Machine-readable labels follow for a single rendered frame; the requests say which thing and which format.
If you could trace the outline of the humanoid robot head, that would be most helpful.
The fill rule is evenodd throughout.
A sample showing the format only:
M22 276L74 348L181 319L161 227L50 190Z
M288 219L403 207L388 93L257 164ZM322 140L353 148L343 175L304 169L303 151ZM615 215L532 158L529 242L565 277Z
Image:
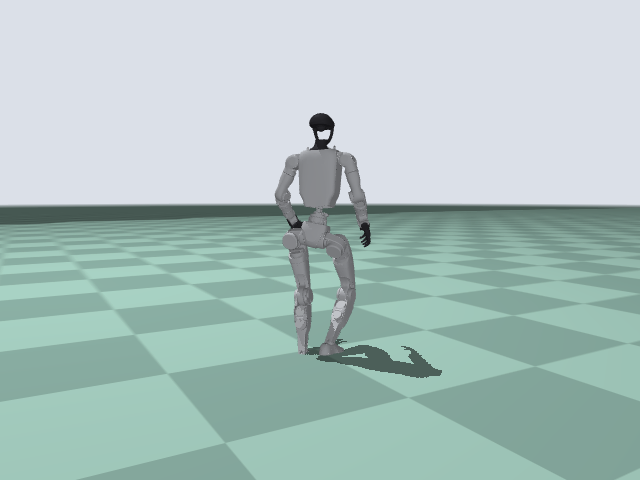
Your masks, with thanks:
M335 126L331 117L324 113L315 114L314 116L311 117L309 121L309 125L313 129L314 136L316 139L314 146L309 150L329 149L327 148L327 144L329 144L332 139L334 126ZM319 140L317 131L322 132L324 130L331 130L330 136L327 140L326 139Z

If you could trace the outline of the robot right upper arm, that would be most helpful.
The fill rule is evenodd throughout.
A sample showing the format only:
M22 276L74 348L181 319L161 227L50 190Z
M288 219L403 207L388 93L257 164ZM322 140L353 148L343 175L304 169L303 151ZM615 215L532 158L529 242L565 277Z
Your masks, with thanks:
M364 201L356 158L347 152L337 152L337 157L338 163L345 167L344 172L351 188L348 192L351 202L355 204Z

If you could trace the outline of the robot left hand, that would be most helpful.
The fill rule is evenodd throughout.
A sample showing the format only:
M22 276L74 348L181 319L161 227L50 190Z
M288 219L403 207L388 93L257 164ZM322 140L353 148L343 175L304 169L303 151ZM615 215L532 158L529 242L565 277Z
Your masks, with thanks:
M296 215L295 215L295 216L296 216ZM297 216L296 216L296 217L297 217ZM297 217L297 219L298 219L298 217ZM298 221L297 221L295 224L293 224L293 225L291 225L291 223L289 222L289 220L288 220L288 219L287 219L287 222L288 222L288 224L291 226L291 229L292 229L292 228L301 228L302 223L303 223L303 222L301 222L299 219L298 219Z

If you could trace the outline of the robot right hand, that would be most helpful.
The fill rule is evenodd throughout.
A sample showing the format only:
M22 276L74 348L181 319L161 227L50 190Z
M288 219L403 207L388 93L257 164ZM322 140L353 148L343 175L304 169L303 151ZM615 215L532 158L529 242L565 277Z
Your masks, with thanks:
M361 237L360 237L360 239L361 239L361 238L364 238L364 237L366 236L366 237L364 238L364 240L362 240L362 241L361 241L361 243L363 243L363 242L364 242L364 243L362 244L362 245L364 245L364 247L367 247L367 246L370 244L370 242L371 242L371 240L370 240L370 229L369 229L369 227L370 227L370 223L369 223L369 225L368 225L366 222L361 224L361 228L360 228L360 230L364 230L364 234L363 234L363 236L361 236ZM366 245L365 245L365 244L366 244Z

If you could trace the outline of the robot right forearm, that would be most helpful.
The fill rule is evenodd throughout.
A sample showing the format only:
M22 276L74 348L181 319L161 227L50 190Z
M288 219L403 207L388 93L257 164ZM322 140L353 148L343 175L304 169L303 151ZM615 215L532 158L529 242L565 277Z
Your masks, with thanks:
M362 193L363 193L364 201L353 204L356 218L357 218L357 223L360 228L362 223L366 222L369 225L369 221L367 219L368 218L367 203L366 203L365 193L363 190L362 190Z

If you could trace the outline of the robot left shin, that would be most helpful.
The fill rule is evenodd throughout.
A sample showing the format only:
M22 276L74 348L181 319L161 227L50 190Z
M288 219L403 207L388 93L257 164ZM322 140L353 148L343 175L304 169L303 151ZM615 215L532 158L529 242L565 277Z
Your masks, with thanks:
M299 305L297 300L297 290L298 289L294 292L294 320L298 337L298 354L303 352L303 355L305 355L308 347L308 333L311 328L312 304Z

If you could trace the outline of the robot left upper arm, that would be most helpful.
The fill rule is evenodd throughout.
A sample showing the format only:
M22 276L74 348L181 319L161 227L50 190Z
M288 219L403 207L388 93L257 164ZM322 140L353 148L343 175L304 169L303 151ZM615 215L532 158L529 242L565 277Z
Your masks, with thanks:
M291 194L288 191L288 188L294 180L296 171L299 170L299 155L300 154L293 154L286 159L285 168L282 172L278 187L275 191L275 198L283 203L288 202L291 198Z

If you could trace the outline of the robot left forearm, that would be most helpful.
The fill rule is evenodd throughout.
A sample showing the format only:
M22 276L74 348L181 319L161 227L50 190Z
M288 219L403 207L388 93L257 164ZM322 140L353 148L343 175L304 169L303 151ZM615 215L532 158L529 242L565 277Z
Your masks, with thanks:
M286 203L283 203L278 199L276 199L276 203L278 207L282 210L282 213L286 217L286 219L289 220L291 225L295 224L298 221L297 217L295 216L295 212L293 211L293 208L291 206L290 200Z

